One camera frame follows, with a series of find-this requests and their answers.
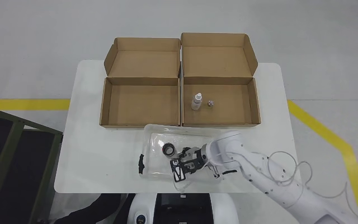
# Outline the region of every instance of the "small white bottle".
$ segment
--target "small white bottle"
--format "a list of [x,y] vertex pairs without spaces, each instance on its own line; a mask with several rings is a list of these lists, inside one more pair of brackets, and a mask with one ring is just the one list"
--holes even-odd
[[202,102],[202,96],[201,93],[198,93],[194,96],[191,102],[191,108],[193,110],[198,110]]

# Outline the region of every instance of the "black cloth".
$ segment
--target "black cloth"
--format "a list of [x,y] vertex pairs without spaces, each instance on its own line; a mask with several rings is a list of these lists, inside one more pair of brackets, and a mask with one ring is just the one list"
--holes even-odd
[[[135,194],[128,194],[114,224],[126,224],[131,203]],[[95,224],[113,214],[121,203],[121,194],[101,194],[90,206],[71,212],[55,221],[55,224]]]

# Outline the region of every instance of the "yellow floor line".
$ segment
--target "yellow floor line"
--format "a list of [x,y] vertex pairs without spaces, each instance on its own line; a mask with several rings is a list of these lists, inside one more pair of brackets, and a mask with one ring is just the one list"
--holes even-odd
[[316,118],[309,115],[306,111],[301,109],[297,104],[288,100],[290,113],[298,118],[302,123],[314,130],[319,136],[336,147],[342,154],[343,161],[346,166],[349,181],[358,205],[358,163],[354,154],[352,146],[345,142],[341,137],[334,134]]
[[0,99],[0,110],[68,110],[69,99]]
[[[70,99],[0,99],[0,110],[68,110],[69,102]],[[353,148],[291,100],[288,107],[293,116],[341,152],[358,205],[358,163]]]

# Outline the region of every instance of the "box lid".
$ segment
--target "box lid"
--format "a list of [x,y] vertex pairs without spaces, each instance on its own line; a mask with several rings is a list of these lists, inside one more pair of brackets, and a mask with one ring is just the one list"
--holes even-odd
[[185,77],[252,77],[257,59],[246,34],[181,35]]
[[109,77],[177,78],[178,38],[116,38],[105,59]]

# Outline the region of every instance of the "black tape roll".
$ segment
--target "black tape roll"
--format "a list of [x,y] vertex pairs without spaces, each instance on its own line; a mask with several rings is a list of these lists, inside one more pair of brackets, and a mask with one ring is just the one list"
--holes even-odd
[[175,147],[173,144],[171,143],[165,143],[163,148],[162,148],[162,152],[166,157],[171,157],[175,154]]

